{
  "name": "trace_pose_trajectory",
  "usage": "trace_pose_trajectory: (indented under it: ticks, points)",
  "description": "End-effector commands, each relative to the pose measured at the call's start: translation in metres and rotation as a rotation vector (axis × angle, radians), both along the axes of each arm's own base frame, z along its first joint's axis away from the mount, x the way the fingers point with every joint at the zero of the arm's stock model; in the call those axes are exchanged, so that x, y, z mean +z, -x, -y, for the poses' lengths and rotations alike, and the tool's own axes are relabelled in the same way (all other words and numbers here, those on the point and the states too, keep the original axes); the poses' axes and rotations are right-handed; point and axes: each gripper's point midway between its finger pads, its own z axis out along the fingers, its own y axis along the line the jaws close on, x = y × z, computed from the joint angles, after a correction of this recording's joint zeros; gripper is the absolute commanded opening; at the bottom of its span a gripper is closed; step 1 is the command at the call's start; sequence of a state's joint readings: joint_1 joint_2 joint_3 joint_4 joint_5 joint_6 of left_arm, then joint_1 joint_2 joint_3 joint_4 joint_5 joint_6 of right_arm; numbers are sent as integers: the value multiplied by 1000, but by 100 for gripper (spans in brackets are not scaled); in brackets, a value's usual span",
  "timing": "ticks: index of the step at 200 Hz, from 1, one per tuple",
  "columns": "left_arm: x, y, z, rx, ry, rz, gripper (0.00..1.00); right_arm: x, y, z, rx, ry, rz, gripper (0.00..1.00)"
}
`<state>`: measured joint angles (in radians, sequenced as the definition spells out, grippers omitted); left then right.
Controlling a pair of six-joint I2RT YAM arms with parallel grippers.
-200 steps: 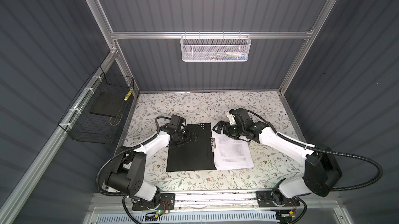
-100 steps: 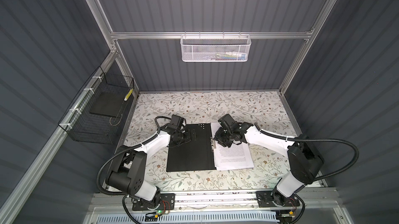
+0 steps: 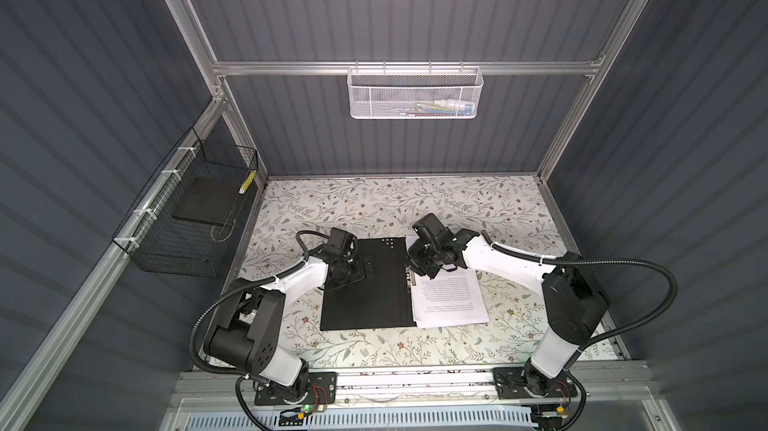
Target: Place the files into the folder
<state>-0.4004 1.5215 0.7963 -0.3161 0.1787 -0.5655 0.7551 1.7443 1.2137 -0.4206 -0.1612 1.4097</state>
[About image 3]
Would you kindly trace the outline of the red folder black inside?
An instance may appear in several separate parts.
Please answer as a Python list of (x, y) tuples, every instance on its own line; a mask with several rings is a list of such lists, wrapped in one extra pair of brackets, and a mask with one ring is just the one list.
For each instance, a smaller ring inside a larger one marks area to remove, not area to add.
[(375, 276), (324, 293), (320, 329), (350, 331), (417, 327), (411, 286), (416, 274), (407, 267), (413, 237), (363, 239), (360, 254), (375, 260)]

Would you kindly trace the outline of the printed paper sheet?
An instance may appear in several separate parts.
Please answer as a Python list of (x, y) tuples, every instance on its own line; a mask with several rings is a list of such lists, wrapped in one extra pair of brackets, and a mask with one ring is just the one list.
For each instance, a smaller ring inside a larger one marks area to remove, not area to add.
[(488, 324), (480, 284), (473, 270), (441, 270), (434, 279), (414, 277), (411, 286), (413, 318), (418, 328)]

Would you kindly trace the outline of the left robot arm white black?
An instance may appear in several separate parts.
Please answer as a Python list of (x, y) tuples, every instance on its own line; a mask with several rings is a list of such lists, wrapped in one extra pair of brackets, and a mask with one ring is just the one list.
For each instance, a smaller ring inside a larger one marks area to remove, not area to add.
[(366, 277), (358, 238), (342, 229), (301, 230), (300, 260), (274, 276), (238, 278), (198, 318), (190, 334), (195, 366), (211, 374), (238, 374), (298, 402), (310, 388), (306, 360), (279, 344), (287, 305), (312, 290), (335, 291)]

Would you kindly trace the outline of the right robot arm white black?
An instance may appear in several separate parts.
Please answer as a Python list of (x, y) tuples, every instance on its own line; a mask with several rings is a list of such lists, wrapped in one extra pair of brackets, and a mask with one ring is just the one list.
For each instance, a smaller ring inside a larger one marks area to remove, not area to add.
[(503, 278), (543, 300), (547, 329), (517, 379), (534, 397), (546, 397), (567, 379), (566, 372), (589, 344), (610, 299), (581, 256), (539, 255), (504, 247), (485, 231), (451, 231), (432, 213), (412, 225), (416, 240), (408, 247), (411, 268), (419, 276), (473, 270)]

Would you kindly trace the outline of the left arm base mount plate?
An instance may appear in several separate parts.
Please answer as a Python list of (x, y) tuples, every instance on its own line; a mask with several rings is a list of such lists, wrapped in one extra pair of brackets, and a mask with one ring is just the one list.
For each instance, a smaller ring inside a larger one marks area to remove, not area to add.
[(274, 381), (253, 384), (254, 404), (278, 405), (330, 405), (336, 400), (338, 374), (336, 372), (309, 371), (302, 373), (292, 386)]

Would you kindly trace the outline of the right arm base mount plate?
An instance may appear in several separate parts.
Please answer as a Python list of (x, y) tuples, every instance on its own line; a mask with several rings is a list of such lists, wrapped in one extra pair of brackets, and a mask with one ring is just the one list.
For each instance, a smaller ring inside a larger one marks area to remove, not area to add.
[(491, 371), (493, 384), (500, 399), (565, 398), (579, 394), (574, 380), (562, 371), (549, 378), (532, 366), (495, 367)]

